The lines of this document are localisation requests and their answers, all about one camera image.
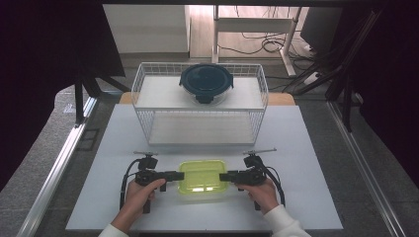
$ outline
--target yellow-green plastic container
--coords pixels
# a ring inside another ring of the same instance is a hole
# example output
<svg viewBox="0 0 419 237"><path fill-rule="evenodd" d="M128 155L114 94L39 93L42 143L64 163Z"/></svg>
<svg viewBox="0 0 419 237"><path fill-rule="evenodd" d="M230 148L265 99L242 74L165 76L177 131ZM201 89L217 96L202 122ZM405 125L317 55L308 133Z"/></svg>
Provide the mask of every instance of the yellow-green plastic container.
<svg viewBox="0 0 419 237"><path fill-rule="evenodd" d="M224 192L227 182L219 180L220 173L226 173L225 163L221 160L187 161L180 165L185 179L179 182L182 195L213 194Z"/></svg>

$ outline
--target wire mesh basket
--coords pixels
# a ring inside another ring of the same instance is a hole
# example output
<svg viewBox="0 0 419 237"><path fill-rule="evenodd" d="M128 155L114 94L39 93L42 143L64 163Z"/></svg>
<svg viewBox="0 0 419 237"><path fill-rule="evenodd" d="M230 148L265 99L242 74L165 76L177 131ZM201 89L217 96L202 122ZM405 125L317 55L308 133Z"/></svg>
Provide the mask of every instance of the wire mesh basket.
<svg viewBox="0 0 419 237"><path fill-rule="evenodd" d="M252 145L268 106L260 64L218 65L233 75L234 88L216 105L191 100L179 86L191 63L144 62L138 67L131 100L150 145Z"/></svg>

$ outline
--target human hand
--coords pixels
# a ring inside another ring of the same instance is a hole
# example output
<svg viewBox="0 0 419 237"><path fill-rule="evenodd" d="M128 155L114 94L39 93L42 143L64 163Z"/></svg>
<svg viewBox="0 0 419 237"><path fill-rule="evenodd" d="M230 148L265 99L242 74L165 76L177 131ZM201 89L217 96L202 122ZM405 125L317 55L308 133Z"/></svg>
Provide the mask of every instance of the human hand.
<svg viewBox="0 0 419 237"><path fill-rule="evenodd" d="M126 203L112 221L112 225L124 233L128 233L132 224L141 217L142 207L147 200L154 200L154 190L164 185L166 180L160 179L151 182L146 187L137 184L134 180L129 182L126 191Z"/></svg>
<svg viewBox="0 0 419 237"><path fill-rule="evenodd" d="M271 179L266 179L262 185L248 186L235 184L238 189L249 192L249 197L258 202L261 206L263 214L279 205L277 201L277 192L274 182Z"/></svg>

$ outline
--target white table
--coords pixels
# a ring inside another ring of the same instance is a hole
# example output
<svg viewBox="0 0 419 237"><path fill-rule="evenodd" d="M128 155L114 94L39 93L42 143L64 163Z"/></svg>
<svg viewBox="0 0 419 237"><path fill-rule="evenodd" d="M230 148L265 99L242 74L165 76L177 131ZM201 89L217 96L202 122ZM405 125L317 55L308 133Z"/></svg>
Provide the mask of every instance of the white table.
<svg viewBox="0 0 419 237"><path fill-rule="evenodd" d="M227 170L246 169L241 153L271 149L260 154L265 165L277 169L286 195L287 210L306 229L341 229L342 225L325 183L310 138L297 106L268 107L256 145L149 147L132 105L116 105L67 230L101 230L119 210L122 178L133 151L154 151L156 171L178 170L184 161L222 159ZM210 196L182 196L177 183L156 192L151 212L131 230L143 232L263 232L270 227L245 192L230 186Z"/></svg>

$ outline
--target bowl lid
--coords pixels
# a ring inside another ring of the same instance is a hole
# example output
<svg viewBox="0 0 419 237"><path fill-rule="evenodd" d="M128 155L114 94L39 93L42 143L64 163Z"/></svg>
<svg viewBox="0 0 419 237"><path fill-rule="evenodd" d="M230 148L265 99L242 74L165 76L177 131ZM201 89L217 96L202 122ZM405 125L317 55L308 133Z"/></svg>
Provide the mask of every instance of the bowl lid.
<svg viewBox="0 0 419 237"><path fill-rule="evenodd" d="M209 104L215 96L233 87L233 76L220 65L197 64L182 72L179 85L196 95L201 104Z"/></svg>

